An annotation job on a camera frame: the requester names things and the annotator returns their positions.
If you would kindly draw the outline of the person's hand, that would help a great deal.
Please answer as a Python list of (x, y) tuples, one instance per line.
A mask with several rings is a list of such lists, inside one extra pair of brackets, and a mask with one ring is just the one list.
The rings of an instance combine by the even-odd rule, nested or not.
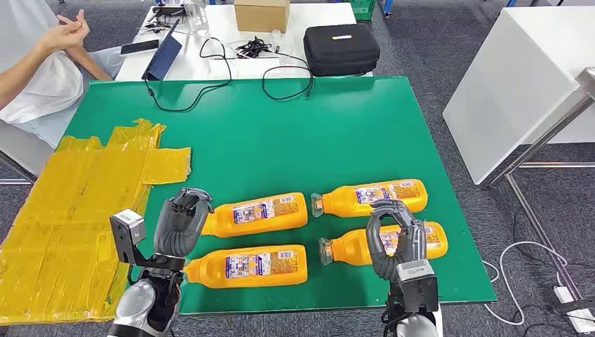
[(42, 47), (49, 51), (61, 51), (75, 46), (82, 46), (90, 32), (84, 9), (80, 9), (75, 19), (56, 15), (58, 24), (48, 29), (40, 39)]

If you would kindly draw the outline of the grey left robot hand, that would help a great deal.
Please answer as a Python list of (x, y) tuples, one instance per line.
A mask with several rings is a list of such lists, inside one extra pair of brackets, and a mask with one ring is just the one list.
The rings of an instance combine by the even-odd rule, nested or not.
[(184, 258), (192, 252), (209, 214), (213, 198), (202, 189), (184, 187), (161, 208), (154, 232), (154, 252)]

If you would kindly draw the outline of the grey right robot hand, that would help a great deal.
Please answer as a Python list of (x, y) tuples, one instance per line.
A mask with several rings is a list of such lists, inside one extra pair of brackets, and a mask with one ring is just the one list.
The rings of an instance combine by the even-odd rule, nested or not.
[[(380, 199), (374, 201), (371, 207), (365, 233), (373, 269), (382, 279), (400, 282), (398, 266), (427, 257), (425, 223), (416, 219), (398, 199)], [(383, 218), (392, 218), (401, 228), (397, 250), (392, 256), (385, 251), (380, 236)]]

